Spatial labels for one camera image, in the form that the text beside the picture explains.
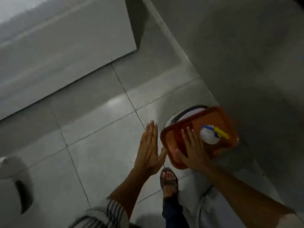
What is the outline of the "person's right hand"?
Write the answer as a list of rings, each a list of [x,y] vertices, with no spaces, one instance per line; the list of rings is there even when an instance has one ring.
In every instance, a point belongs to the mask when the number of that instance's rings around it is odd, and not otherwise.
[[[200,136],[189,127],[186,128],[186,131],[182,129],[181,134],[188,156],[188,163],[185,165],[192,170],[206,174],[209,171],[210,164]]]

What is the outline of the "person's left hand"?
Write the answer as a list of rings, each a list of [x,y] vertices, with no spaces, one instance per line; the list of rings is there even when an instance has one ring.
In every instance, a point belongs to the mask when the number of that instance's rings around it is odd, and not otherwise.
[[[157,165],[158,155],[158,125],[151,120],[141,136],[134,167],[152,168],[156,174],[162,167]]]

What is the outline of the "person's left forearm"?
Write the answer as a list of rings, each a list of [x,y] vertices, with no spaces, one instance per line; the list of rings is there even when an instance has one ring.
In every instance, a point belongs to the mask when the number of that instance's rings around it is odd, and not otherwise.
[[[134,167],[127,178],[107,197],[118,202],[131,218],[140,191],[146,181],[153,175],[152,168]]]

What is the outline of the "person's right forearm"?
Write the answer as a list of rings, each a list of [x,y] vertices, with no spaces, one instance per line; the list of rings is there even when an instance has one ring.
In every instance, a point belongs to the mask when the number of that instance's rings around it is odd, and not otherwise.
[[[200,164],[202,172],[224,196],[247,228],[275,228],[295,213],[214,164]]]

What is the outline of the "grey sandal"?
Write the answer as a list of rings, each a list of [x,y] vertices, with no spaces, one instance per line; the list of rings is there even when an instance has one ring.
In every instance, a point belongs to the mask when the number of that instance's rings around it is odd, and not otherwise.
[[[172,169],[165,167],[160,174],[160,186],[163,198],[169,198],[178,194],[178,179]]]

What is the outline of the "white spray bottle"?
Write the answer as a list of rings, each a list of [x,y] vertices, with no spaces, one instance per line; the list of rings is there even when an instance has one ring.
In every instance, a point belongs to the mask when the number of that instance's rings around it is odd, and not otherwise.
[[[229,140],[230,136],[216,126],[202,125],[200,138],[208,145],[216,145],[221,139]]]

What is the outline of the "orange plastic tray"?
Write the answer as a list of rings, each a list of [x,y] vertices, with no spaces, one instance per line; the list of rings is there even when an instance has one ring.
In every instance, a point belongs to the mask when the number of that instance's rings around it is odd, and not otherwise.
[[[218,106],[209,107],[204,111],[165,127],[161,131],[160,140],[163,147],[168,150],[170,163],[176,169],[184,170],[188,168],[185,164],[178,164],[176,162],[176,149],[180,149],[184,154],[187,154],[181,130],[184,129],[186,131],[186,128],[189,127],[194,130],[195,134],[200,135],[202,125],[216,126],[230,136],[229,140],[221,139],[216,145],[208,145],[203,142],[208,158],[216,158],[221,153],[238,145],[239,135],[228,115]]]

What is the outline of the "blue jeans leg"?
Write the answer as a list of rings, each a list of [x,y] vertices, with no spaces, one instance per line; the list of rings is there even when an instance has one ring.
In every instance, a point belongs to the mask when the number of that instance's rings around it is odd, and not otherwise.
[[[163,199],[162,216],[166,221],[165,228],[189,228],[183,214],[183,207],[179,204],[177,193]]]

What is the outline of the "light grey garment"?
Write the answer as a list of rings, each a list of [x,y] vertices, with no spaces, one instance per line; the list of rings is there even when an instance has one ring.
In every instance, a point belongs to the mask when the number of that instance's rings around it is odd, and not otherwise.
[[[259,169],[241,169],[234,176],[275,201],[285,204],[277,190]],[[180,203],[195,228],[246,228],[215,186],[200,174],[179,179]]]

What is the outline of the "striped shirt sleeve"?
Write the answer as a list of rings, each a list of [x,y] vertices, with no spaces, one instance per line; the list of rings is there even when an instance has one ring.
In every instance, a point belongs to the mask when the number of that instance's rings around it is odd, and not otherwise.
[[[123,206],[105,199],[99,206],[91,207],[68,228],[129,228],[130,220]]]

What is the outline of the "grey door panel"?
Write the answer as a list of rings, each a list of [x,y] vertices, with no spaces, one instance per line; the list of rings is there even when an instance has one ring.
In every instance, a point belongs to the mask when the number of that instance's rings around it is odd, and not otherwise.
[[[126,0],[0,0],[0,120],[136,49]]]

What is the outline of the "white toilet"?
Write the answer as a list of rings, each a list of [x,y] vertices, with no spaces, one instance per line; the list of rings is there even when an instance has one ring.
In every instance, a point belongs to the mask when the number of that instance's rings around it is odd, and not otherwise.
[[[32,193],[22,180],[9,176],[16,166],[13,157],[0,157],[0,228],[7,228],[26,213],[33,203]]]

